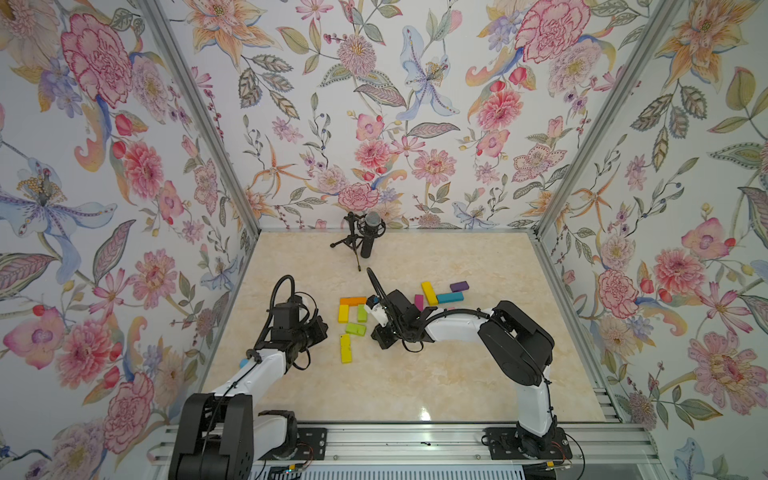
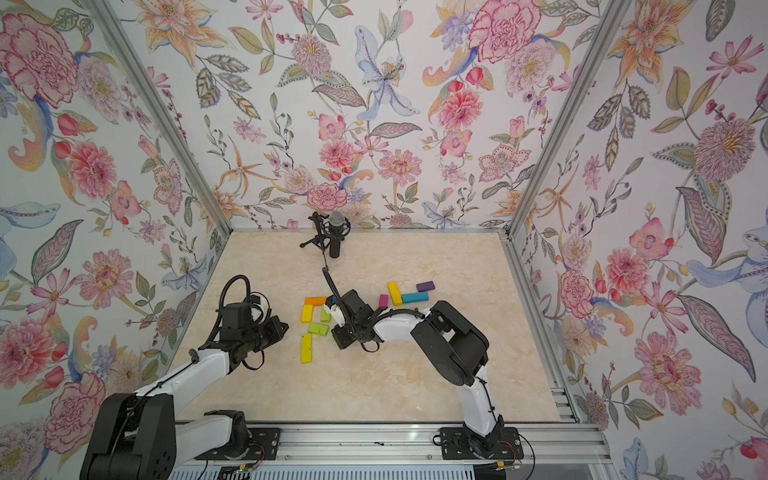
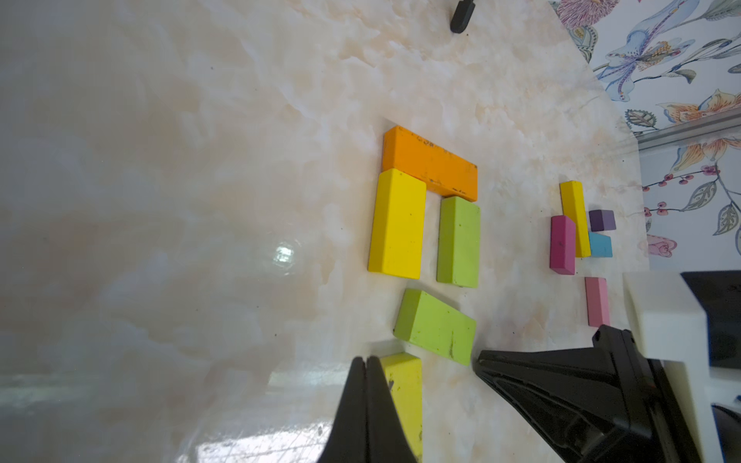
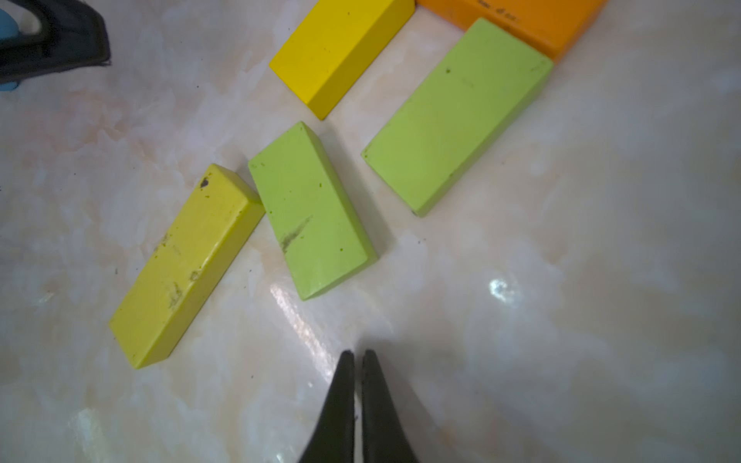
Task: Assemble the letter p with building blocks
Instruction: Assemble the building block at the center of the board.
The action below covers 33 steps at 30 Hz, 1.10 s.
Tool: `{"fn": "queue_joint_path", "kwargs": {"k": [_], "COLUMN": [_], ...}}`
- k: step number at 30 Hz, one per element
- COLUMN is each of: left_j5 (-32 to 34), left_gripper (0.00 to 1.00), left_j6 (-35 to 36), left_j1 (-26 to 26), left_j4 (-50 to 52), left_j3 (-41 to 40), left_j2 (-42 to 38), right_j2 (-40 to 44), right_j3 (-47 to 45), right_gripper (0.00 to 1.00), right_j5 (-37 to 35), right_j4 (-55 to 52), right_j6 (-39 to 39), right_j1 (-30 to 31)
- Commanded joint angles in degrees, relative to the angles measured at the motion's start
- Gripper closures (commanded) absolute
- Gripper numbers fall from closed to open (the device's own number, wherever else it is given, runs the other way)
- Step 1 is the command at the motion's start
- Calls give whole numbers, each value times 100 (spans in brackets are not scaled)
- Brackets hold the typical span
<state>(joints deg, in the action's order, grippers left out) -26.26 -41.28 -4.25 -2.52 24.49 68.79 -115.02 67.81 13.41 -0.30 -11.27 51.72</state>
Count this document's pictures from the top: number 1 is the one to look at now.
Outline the lime green block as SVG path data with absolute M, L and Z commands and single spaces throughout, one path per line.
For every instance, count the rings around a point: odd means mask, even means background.
M 357 306 L 357 315 L 356 315 L 356 321 L 358 323 L 366 323 L 368 318 L 368 313 L 366 310 L 365 304 L 360 304 Z
M 366 334 L 366 326 L 357 323 L 348 323 L 345 328 L 345 333 L 363 337 Z

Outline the yellow short block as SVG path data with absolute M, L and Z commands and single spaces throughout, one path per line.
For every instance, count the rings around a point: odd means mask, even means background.
M 350 313 L 350 306 L 341 304 L 338 308 L 338 315 L 337 315 L 337 321 L 341 324 L 346 324 L 349 322 L 349 313 Z

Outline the yellow long block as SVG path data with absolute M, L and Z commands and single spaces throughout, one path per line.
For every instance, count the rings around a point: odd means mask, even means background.
M 349 364 L 353 361 L 351 337 L 349 334 L 340 336 L 340 358 L 342 364 Z

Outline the orange long block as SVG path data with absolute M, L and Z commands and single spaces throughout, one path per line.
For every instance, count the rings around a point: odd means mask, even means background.
M 339 304 L 342 306 L 358 306 L 366 302 L 366 297 L 344 297 L 339 300 Z

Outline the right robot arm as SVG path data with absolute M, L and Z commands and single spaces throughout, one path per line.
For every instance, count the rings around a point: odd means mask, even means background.
M 372 338 L 386 350 L 396 343 L 481 343 L 516 386 L 518 418 L 512 427 L 488 427 L 481 443 L 494 460 L 565 462 L 573 457 L 551 401 L 549 370 L 554 338 L 516 304 L 491 309 L 418 308 L 400 291 L 370 296 L 366 312 L 377 322 Z

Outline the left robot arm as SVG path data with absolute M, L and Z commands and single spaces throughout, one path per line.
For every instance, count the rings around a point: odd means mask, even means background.
M 258 460 L 283 459 L 298 449 L 296 415 L 254 406 L 296 365 L 299 356 L 327 338 L 316 305 L 301 294 L 268 309 L 265 330 L 247 362 L 225 384 L 190 396 L 183 405 L 169 479 L 248 479 Z

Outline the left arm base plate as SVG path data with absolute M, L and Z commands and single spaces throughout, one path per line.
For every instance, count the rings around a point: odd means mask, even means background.
M 324 460 L 328 445 L 326 428 L 299 427 L 296 433 L 289 435 L 286 446 L 276 447 L 264 455 L 260 461 L 315 461 Z

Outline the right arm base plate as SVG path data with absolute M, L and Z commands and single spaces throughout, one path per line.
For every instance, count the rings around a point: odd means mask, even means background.
M 565 431 L 555 427 L 537 437 L 518 427 L 489 427 L 483 431 L 481 444 L 492 460 L 533 460 L 564 462 L 573 458 Z

